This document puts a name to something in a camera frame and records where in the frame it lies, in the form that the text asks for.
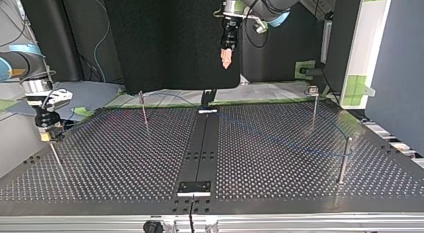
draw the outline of metal post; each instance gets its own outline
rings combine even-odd
[[[316,95],[316,96],[315,96],[315,105],[314,105],[314,121],[315,121],[315,117],[316,117],[317,109],[318,109],[318,97],[319,97],[319,95]]]
[[[345,146],[345,151],[344,151],[344,156],[343,156],[343,161],[342,161],[342,168],[340,169],[340,175],[339,175],[339,184],[344,184],[344,176],[345,176],[345,172],[346,172],[346,166],[347,166],[347,157],[349,155],[350,152],[350,147],[352,145],[352,137],[347,138],[346,140],[346,146]]]
[[[54,148],[53,144],[52,144],[52,143],[50,143],[49,145],[50,145],[50,148],[51,148],[51,149],[52,149],[52,151],[53,151],[53,154],[54,154],[54,157],[56,158],[57,163],[58,163],[59,165],[62,165],[62,162],[60,161],[59,155],[57,154],[56,149]]]

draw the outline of blue cable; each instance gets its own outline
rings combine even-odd
[[[181,99],[182,101],[188,103],[191,106],[194,106],[197,109],[203,109],[202,107],[200,107],[200,106],[198,106],[196,104],[191,103],[190,101],[184,99],[183,97],[178,96],[178,95],[175,95],[175,94],[171,94],[171,93],[153,93],[153,94],[150,94],[150,95],[145,95],[145,97],[154,96],[154,95],[173,96],[175,98]],[[120,104],[118,107],[121,107],[121,106],[125,105],[126,103],[128,103],[131,100],[134,100],[134,99],[133,98],[132,99],[129,99],[129,100],[125,101],[124,103]],[[103,112],[102,114],[98,115],[96,118],[102,118],[102,117],[106,116],[106,115],[104,115],[105,113],[106,112]],[[244,122],[238,121],[236,119],[232,119],[231,117],[226,116],[224,113],[217,112],[217,113],[214,113],[214,114],[217,114],[218,116],[220,116],[222,118],[225,118],[225,119],[229,120],[232,123],[237,123],[239,125],[244,126],[245,128],[247,128],[253,134],[256,134],[258,136],[264,137],[264,138],[266,138],[266,139],[268,139],[268,140],[270,140],[272,142],[275,142],[277,144],[286,145],[286,146],[288,146],[289,148],[292,148],[292,149],[304,150],[306,153],[309,153],[309,154],[317,154],[317,155],[320,155],[320,156],[323,156],[323,157],[346,157],[346,156],[351,156],[353,154],[353,152],[350,152],[349,154],[335,154],[333,152],[327,152],[327,151],[323,151],[323,150],[312,149],[310,147],[300,146],[298,143],[293,143],[293,142],[290,142],[290,141],[288,141],[286,139],[282,139],[282,138],[279,138],[279,137],[275,137],[275,136],[266,134],[266,133],[260,131],[259,129],[257,129],[255,127],[249,126],[248,124],[246,124]],[[90,121],[90,122],[87,122],[87,123],[82,124],[82,125],[79,125],[79,126],[74,126],[71,129],[69,129],[69,130],[73,131],[73,130],[79,129],[79,128],[83,127],[83,126],[91,125],[92,123],[94,123],[94,121]],[[337,125],[335,125],[334,123],[333,123],[333,125],[347,139],[346,134]]]
[[[107,16],[106,7],[99,0],[95,0],[95,1],[103,8]],[[109,32],[110,32],[110,21],[108,19],[106,33],[103,36],[103,38],[97,43],[96,47],[94,47],[94,52],[93,52],[94,61],[96,62],[97,67],[99,67],[100,73],[102,74],[102,77],[103,77],[103,82],[106,82],[106,77],[105,77],[105,73],[103,72],[103,68],[99,63],[99,60],[97,59],[97,50],[99,49],[99,46],[106,40],[106,37],[109,35]]]

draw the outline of black cable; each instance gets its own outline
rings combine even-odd
[[[21,32],[19,33],[19,35],[15,39],[0,45],[0,47],[10,45],[10,44],[14,43],[15,41],[19,40],[19,38],[21,38],[21,36],[24,34],[25,28],[26,28],[26,24],[24,24],[24,27],[22,28]]]
[[[90,71],[89,81],[92,80],[93,75],[95,75],[99,81],[103,81],[103,78],[99,73],[99,69],[93,63],[91,63],[91,61],[87,57],[85,57],[81,53],[78,53],[78,55],[85,62],[85,64],[87,65],[87,67]]]
[[[334,98],[336,98],[337,104],[340,105],[340,99],[337,98],[337,96],[334,94],[335,91],[333,89],[333,87],[331,87],[330,82],[328,81],[327,76],[325,75],[325,71],[324,69],[321,69],[322,75],[324,76],[325,82],[327,82],[328,87],[330,88],[331,92],[333,92]]]
[[[256,6],[256,4],[257,4],[258,2],[259,2],[259,0],[255,0],[255,1],[252,3],[252,5],[250,6],[250,10],[249,10],[249,12],[247,12],[246,18],[244,19],[244,31],[245,31],[245,33],[246,33],[247,39],[249,40],[250,44],[252,44],[255,48],[261,49],[261,48],[263,48],[263,47],[266,45],[266,43],[268,42],[269,32],[268,32],[268,31],[266,31],[265,40],[264,40],[264,42],[262,43],[262,45],[256,45],[256,44],[252,41],[252,39],[250,38],[249,33],[248,33],[248,31],[247,31],[247,20],[249,19],[249,16],[250,16],[250,14],[251,14],[251,13],[252,13],[252,11],[253,11],[253,7],[255,7],[255,6]]]
[[[315,18],[317,18],[318,5],[319,5],[319,0],[317,0],[317,3],[315,4],[315,13],[314,13]]]
[[[5,120],[7,120],[7,119],[9,119],[9,118],[11,118],[11,117],[13,117],[13,116],[15,116],[15,115],[17,115],[17,113],[11,114],[10,116],[6,116],[5,118],[0,119],[0,122],[1,122],[1,121],[5,121]]]

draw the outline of robotic arm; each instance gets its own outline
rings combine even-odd
[[[300,0],[222,0],[221,13],[224,34],[221,38],[222,64],[227,69],[231,64],[232,52],[237,47],[238,30],[246,18],[255,20],[258,34],[280,26],[289,16],[290,7]]]
[[[11,45],[10,52],[0,52],[0,82],[13,78],[20,79],[27,102],[36,111],[35,125],[41,140],[60,140],[63,129],[55,110],[67,105],[72,93],[54,89],[38,46]]]

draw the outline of black curtain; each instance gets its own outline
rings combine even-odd
[[[238,50],[224,70],[221,0],[104,0],[127,91],[233,88]]]

